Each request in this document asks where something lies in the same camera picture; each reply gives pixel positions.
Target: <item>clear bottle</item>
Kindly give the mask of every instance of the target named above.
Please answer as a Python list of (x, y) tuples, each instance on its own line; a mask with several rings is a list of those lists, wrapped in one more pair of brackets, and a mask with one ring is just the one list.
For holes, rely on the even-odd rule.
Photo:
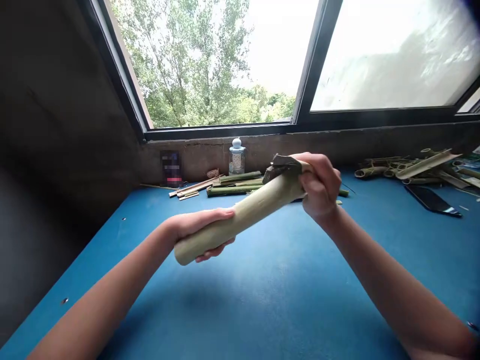
[(228, 163), (228, 175), (237, 175), (245, 173), (245, 147), (239, 137), (233, 139), (233, 145), (230, 147), (230, 159)]

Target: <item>black window frame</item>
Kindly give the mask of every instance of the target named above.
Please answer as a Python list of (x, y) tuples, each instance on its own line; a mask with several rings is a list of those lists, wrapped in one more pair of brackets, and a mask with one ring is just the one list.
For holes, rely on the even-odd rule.
[(77, 0), (139, 142), (340, 131), (379, 127), (475, 122), (480, 101), (458, 113), (480, 88), (480, 76), (454, 105), (415, 108), (310, 111), (343, 0), (319, 0), (290, 121), (150, 128), (105, 1)]

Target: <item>hand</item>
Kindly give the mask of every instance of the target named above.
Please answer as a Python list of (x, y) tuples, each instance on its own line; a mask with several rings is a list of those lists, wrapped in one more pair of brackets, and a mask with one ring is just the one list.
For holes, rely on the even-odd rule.
[[(232, 208), (217, 208), (213, 210), (203, 210), (198, 212), (191, 212), (186, 214), (175, 215), (167, 219), (164, 224), (170, 229), (172, 235), (173, 244), (177, 243), (179, 240), (186, 238), (188, 235), (196, 233), (200, 229), (204, 228), (210, 223), (216, 222), (218, 220), (230, 219), (235, 214)], [(232, 244), (235, 241), (235, 238), (224, 242), (222, 245), (207, 250), (203, 255), (197, 256), (195, 262), (201, 263), (202, 261), (208, 260), (211, 257), (217, 257), (222, 253), (225, 246)]]
[(337, 209), (336, 200), (342, 184), (340, 171), (333, 168), (329, 158), (322, 154), (304, 152), (292, 157), (313, 167), (314, 173), (304, 172), (299, 179), (307, 193), (303, 199), (303, 208), (318, 221)]

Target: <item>blue tabletop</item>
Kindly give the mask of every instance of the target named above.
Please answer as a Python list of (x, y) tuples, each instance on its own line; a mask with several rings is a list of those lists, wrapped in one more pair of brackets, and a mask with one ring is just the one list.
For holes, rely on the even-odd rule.
[[(399, 181), (343, 182), (343, 207), (463, 321), (479, 320), (480, 202), (435, 190), (463, 218), (425, 210)], [(168, 217), (230, 207), (243, 196), (184, 201), (130, 194), (0, 350), (23, 359), (91, 286)], [(62, 299), (68, 302), (61, 304)], [(333, 242), (292, 203), (237, 236), (217, 258), (165, 260), (102, 359), (406, 359)]]

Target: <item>smartphone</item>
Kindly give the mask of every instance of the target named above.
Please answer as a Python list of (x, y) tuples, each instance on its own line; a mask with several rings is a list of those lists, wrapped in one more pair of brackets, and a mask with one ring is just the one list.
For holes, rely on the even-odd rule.
[(425, 209), (434, 213), (445, 214), (456, 218), (461, 218), (462, 214), (450, 206), (445, 200), (434, 193), (432, 190), (421, 186), (406, 185), (405, 189), (422, 204)]

